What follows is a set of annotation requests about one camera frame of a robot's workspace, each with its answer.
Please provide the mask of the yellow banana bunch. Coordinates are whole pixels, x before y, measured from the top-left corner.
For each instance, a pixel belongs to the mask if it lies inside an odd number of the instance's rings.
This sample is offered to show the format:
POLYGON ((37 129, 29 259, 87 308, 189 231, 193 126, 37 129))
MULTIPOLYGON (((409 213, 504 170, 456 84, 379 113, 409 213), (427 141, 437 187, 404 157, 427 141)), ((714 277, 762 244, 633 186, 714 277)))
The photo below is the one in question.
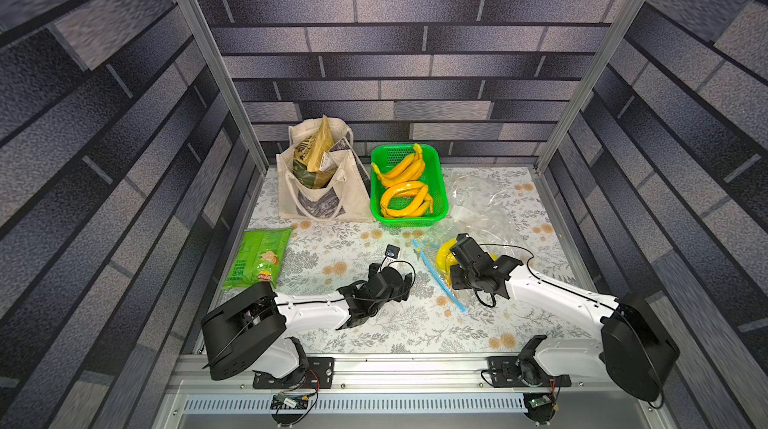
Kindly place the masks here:
POLYGON ((387 208, 385 210, 385 215, 390 218, 402 218, 402 217, 410 217, 412 214, 417 212, 423 205, 425 205, 425 208, 429 208, 429 204, 425 202, 425 195, 428 193, 428 187, 423 186, 421 187, 421 191, 417 195, 416 198, 413 198, 411 203, 402 209, 389 209, 387 208))
POLYGON ((450 274, 450 269, 454 265, 458 265, 457 259, 450 251, 450 249, 456 244, 456 239, 451 239, 445 242, 437 251, 435 264, 440 273, 445 276, 450 274))

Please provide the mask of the clear zip-top bag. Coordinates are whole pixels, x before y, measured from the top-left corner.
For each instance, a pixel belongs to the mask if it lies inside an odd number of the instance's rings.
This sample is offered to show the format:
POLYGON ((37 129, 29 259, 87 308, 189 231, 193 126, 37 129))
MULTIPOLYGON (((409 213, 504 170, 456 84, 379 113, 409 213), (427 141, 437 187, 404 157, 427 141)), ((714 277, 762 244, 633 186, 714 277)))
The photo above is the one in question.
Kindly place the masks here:
POLYGON ((511 244, 519 240, 512 217, 502 204, 502 192, 489 179, 454 173, 447 186, 449 217, 460 232, 479 243, 511 244))
POLYGON ((520 251, 492 223, 445 219, 415 239, 416 252, 443 295, 462 313, 494 308, 520 251))

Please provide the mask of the banana with green stem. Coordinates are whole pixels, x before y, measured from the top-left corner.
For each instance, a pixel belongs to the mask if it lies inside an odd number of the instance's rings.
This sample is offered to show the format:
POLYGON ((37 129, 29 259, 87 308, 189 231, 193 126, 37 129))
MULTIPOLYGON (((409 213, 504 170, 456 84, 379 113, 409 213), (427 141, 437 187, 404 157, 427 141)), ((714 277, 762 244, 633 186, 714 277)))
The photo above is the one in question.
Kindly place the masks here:
POLYGON ((394 179, 388 179, 384 177, 385 173, 382 173, 379 167, 376 164, 372 165, 373 171, 379 180, 379 182, 386 188, 392 187, 396 184, 407 182, 407 181, 417 181, 423 174, 425 170, 425 163, 421 157, 421 159, 415 163, 413 163, 404 173, 402 173, 400 176, 395 177, 394 179))

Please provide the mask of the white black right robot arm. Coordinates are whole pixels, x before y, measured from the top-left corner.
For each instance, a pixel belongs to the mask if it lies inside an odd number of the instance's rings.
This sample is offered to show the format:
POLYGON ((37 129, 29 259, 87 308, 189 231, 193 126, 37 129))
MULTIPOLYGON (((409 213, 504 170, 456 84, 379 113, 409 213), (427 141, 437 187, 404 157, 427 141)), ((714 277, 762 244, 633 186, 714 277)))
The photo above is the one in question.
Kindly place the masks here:
POLYGON ((487 245, 460 234, 448 247, 452 286, 498 299, 537 306, 586 333, 584 339, 532 337, 517 355, 521 380, 537 387, 559 376, 610 380, 654 407, 679 356, 672 336, 642 298, 591 292, 560 282, 509 255, 494 256, 487 245))

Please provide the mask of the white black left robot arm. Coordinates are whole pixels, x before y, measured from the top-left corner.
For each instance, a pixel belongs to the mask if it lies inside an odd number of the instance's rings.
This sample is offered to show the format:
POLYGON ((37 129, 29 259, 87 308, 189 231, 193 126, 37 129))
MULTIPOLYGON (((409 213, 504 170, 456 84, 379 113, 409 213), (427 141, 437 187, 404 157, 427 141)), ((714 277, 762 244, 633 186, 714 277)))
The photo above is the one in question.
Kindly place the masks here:
POLYGON ((258 282, 211 310, 201 319, 213 380, 246 370, 286 379, 308 367, 297 335, 319 329, 345 330, 363 325, 390 302, 405 302, 416 271, 399 271, 408 262, 369 266, 368 278, 325 295, 293 296, 258 282))

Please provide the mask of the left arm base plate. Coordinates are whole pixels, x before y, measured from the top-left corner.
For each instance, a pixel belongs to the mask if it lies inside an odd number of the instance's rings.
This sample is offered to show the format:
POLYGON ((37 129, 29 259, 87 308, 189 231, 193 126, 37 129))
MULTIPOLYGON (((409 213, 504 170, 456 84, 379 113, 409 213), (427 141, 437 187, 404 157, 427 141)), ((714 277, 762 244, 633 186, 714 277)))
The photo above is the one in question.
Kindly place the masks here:
POLYGON ((292 373, 278 379, 268 373, 255 371, 252 387, 262 390, 330 389, 335 362, 333 357, 309 357, 292 373))

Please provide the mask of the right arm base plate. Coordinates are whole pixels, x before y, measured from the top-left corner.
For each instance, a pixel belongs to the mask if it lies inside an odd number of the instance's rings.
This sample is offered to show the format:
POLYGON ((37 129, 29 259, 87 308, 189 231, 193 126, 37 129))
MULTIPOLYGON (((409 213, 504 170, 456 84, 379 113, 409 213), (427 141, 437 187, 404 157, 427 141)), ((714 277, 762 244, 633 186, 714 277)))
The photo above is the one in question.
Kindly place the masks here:
POLYGON ((482 371, 482 377, 494 388, 557 389, 572 386, 568 375, 550 376, 532 359, 519 362, 517 356, 491 356, 486 361, 487 368, 482 371))

